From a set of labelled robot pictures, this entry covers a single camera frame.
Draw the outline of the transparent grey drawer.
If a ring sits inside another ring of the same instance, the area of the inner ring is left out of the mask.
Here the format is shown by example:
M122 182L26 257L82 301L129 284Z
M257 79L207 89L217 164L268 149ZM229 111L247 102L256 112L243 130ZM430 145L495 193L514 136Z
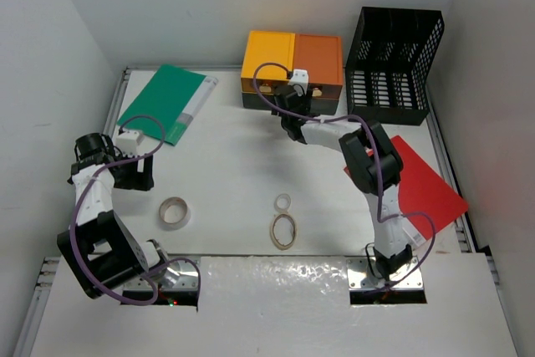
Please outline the transparent grey drawer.
M315 115L335 115L338 106L338 99L312 98L310 112Z
M256 93L242 93L242 105L249 110L270 110L271 107Z

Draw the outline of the wide clear tape roll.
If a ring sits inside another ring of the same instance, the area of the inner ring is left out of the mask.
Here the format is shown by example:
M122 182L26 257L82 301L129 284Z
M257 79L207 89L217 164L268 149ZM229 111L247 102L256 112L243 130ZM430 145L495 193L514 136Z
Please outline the wide clear tape roll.
M167 231L174 231L187 226L191 221L191 208L180 197L166 198L158 208L160 226Z

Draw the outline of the green clip file folder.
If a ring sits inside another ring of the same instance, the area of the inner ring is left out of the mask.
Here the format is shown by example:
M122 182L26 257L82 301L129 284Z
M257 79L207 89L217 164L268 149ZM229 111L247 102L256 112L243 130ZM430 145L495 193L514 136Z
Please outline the green clip file folder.
M176 145L217 84L214 77L163 65L126 108L118 125Z

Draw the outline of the small white tape roll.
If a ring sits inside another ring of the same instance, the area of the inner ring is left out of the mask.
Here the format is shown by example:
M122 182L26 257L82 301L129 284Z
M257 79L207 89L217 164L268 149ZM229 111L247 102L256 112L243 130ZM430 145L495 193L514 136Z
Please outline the small white tape roll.
M291 207L292 199L289 194L281 193L274 201L274 208L279 213L287 213Z

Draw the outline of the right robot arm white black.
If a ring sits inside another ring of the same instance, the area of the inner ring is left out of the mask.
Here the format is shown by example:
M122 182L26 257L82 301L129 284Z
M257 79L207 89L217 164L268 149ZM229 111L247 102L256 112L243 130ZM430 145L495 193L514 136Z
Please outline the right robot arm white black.
M400 173L404 165L391 139L377 121L356 124L322 121L310 113L311 96L292 85L275 89L274 114L290 139L320 145L344 157L349 177L368 202L374 228L375 267L370 271L385 281L413 257L399 203Z

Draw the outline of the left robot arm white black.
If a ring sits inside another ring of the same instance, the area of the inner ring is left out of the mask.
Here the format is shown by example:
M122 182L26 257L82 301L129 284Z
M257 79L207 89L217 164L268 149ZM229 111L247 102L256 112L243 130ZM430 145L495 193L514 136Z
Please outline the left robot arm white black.
M153 157L132 161L139 155L143 139L140 130L121 129L114 140L91 133L75 141L76 162L68 183L76 192L74 237L80 256L74 254L70 230L57 236L57 245L90 298L104 293L86 273L114 289L144 273L157 280L160 275L150 270L167 259L157 241L136 241L113 207L114 189L149 191L154 186Z

